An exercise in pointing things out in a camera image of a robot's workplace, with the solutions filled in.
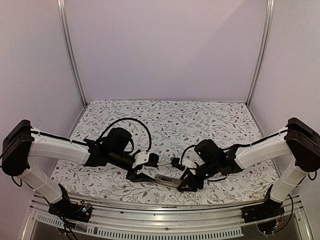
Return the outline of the floral patterned table mat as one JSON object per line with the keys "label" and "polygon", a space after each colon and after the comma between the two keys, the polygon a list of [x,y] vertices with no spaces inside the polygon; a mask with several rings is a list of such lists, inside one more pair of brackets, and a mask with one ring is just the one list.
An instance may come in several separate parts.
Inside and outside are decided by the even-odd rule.
{"label": "floral patterned table mat", "polygon": [[[196,101],[100,100],[86,108],[72,133],[76,140],[95,140],[111,123],[129,131],[133,144],[129,149],[146,150],[159,156],[157,168],[142,172],[179,178],[182,172],[171,166],[172,157],[201,163],[191,145],[205,139],[219,147],[248,144],[261,134],[243,103]],[[267,188],[278,179],[271,160],[267,160],[225,180],[206,181],[202,190],[179,192],[150,182],[133,183],[126,171],[111,164],[84,167],[59,160],[51,179],[69,193],[132,203],[155,205],[220,205],[260,201]]]}

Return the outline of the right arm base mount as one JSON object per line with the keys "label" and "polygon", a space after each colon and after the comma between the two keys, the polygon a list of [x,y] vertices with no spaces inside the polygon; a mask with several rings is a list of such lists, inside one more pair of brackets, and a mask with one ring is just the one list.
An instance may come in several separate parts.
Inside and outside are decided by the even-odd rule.
{"label": "right arm base mount", "polygon": [[273,185],[268,188],[262,203],[241,208],[241,217],[245,223],[261,221],[285,213],[283,202],[277,202],[271,199],[272,187]]}

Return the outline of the front aluminium rail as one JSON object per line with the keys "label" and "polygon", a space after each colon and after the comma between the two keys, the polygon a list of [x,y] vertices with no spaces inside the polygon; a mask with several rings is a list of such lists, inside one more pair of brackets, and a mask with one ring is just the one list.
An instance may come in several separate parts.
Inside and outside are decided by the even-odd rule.
{"label": "front aluminium rail", "polygon": [[72,233],[64,233],[63,222],[49,214],[43,197],[30,203],[24,240],[313,240],[300,197],[284,201],[279,232],[264,234],[259,223],[245,222],[242,208],[257,204],[238,202],[218,205],[163,205],[107,200],[72,193],[73,202],[92,204],[89,222],[74,222]]}

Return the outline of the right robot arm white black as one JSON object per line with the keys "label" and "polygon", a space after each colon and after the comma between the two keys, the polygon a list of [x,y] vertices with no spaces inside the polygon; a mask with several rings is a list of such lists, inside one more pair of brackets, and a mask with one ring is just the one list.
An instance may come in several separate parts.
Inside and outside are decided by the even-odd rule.
{"label": "right robot arm white black", "polygon": [[222,149],[213,140],[199,142],[194,151],[203,161],[188,167],[178,186],[179,192],[203,189],[204,181],[220,173],[223,176],[239,173],[253,165],[281,156],[292,155],[293,160],[281,177],[269,187],[265,202],[259,206],[262,218],[269,218],[278,210],[287,195],[302,180],[320,168],[320,135],[296,117],[288,120],[279,131],[248,144],[234,144]]}

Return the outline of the right aluminium frame post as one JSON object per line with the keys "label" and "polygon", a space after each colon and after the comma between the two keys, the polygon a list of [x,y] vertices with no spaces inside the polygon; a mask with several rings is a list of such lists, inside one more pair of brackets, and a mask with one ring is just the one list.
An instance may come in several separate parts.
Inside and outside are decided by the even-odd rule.
{"label": "right aluminium frame post", "polygon": [[251,81],[248,95],[245,102],[248,108],[250,108],[253,103],[254,95],[258,86],[258,81],[259,81],[261,70],[264,63],[265,54],[267,52],[270,31],[271,31],[272,22],[273,22],[274,8],[275,8],[275,1],[268,0],[266,3],[265,19],[263,24],[262,38],[260,42],[258,57],[257,57],[257,61],[255,64],[255,68],[252,76],[252,81]]}

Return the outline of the left aluminium frame post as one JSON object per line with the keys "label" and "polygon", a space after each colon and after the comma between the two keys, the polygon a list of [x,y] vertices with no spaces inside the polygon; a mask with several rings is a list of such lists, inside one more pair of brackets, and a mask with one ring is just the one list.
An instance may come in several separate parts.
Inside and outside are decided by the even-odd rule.
{"label": "left aluminium frame post", "polygon": [[83,84],[81,82],[81,78],[78,71],[78,66],[77,66],[77,62],[76,62],[76,58],[75,58],[75,54],[72,46],[72,40],[71,40],[70,30],[68,26],[66,3],[64,0],[57,0],[56,3],[57,3],[57,10],[58,10],[58,15],[59,15],[59,20],[60,20],[60,25],[62,30],[62,37],[64,40],[64,45],[66,49],[66,54],[67,54],[71,74],[73,77],[73,81],[74,81],[75,88],[79,96],[81,105],[85,108],[88,105],[88,101],[85,96],[85,91],[83,88]]}

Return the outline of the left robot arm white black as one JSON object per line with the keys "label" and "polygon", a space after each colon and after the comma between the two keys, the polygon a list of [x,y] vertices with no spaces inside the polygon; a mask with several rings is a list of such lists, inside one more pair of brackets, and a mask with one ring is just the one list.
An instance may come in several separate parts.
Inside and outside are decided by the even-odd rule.
{"label": "left robot arm white black", "polygon": [[66,160],[85,167],[105,167],[112,164],[126,170],[126,178],[133,183],[154,182],[155,179],[141,173],[143,166],[157,167],[159,157],[149,150],[127,151],[133,144],[132,135],[120,127],[109,126],[107,136],[96,140],[74,139],[42,132],[22,120],[3,140],[1,168],[11,177],[17,177],[41,194],[63,216],[74,213],[74,205],[68,201],[64,189],[40,169],[29,162],[30,157]]}

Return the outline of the aluminium frame post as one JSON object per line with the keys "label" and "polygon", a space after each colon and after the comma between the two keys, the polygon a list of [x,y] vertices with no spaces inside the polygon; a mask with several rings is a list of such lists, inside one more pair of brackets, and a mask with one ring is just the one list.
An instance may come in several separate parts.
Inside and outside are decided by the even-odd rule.
{"label": "aluminium frame post", "polygon": [[262,38],[260,42],[258,57],[257,57],[257,61],[255,64],[255,68],[252,76],[252,81],[251,81],[248,95],[245,102],[248,108],[250,108],[253,103],[254,95],[258,86],[258,81],[259,81],[261,70],[264,63],[265,54],[267,52],[270,31],[271,31],[272,22],[273,22],[274,8],[275,8],[275,1],[268,0],[266,3],[265,19],[263,24]]}
{"label": "aluminium frame post", "polygon": [[88,101],[85,96],[85,91],[83,88],[83,84],[81,82],[81,78],[78,71],[78,66],[77,66],[77,62],[76,62],[76,58],[75,58],[75,54],[72,46],[72,40],[71,40],[70,30],[68,26],[66,3],[64,0],[57,0],[56,3],[57,3],[57,10],[58,10],[58,15],[59,15],[59,20],[60,20],[60,25],[62,30],[62,37],[64,40],[64,45],[66,49],[66,54],[67,54],[71,74],[73,77],[73,81],[74,81],[75,88],[79,96],[81,105],[85,108],[88,105]]}

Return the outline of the white remote control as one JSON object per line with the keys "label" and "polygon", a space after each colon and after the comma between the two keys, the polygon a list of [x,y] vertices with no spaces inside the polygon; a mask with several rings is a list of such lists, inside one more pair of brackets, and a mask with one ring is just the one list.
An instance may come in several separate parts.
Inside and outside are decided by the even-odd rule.
{"label": "white remote control", "polygon": [[154,179],[156,184],[166,186],[169,188],[178,188],[179,185],[182,183],[181,179],[173,178],[173,177],[169,177],[161,174],[157,174]]}

